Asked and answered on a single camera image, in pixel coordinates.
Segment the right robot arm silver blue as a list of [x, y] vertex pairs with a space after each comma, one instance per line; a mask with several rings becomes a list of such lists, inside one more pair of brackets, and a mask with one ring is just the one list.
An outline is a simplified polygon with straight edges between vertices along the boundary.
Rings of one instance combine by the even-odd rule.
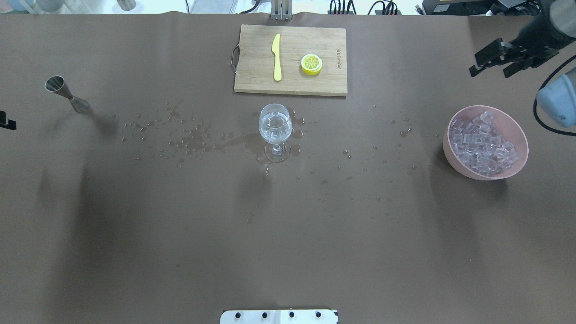
[[[540, 11], [525, 25], [516, 39], [498, 38], [475, 53], [475, 64], [469, 68], [472, 77], [492, 66], [504, 66], [510, 77], [527, 68], [538, 68], [575, 42], [573, 0], [541, 0]], [[533, 115], [541, 127], [556, 134], [574, 136], [567, 131], [576, 122], [575, 70], [560, 70], [575, 57], [570, 57], [546, 78], [533, 103]]]

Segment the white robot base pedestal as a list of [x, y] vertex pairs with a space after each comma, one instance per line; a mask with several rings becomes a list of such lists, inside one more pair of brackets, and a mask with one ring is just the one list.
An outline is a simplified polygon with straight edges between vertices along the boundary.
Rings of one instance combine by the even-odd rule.
[[220, 324], [338, 323], [338, 311], [330, 309], [228, 310], [220, 317]]

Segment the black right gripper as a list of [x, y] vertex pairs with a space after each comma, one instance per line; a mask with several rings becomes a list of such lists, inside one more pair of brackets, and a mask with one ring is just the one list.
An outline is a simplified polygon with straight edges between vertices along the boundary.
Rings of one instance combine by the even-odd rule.
[[475, 64], [469, 68], [475, 77], [487, 68], [511, 63], [504, 68], [505, 78], [527, 68], [538, 68], [575, 41], [576, 15], [568, 9], [541, 12], [513, 40], [497, 38], [475, 53]]

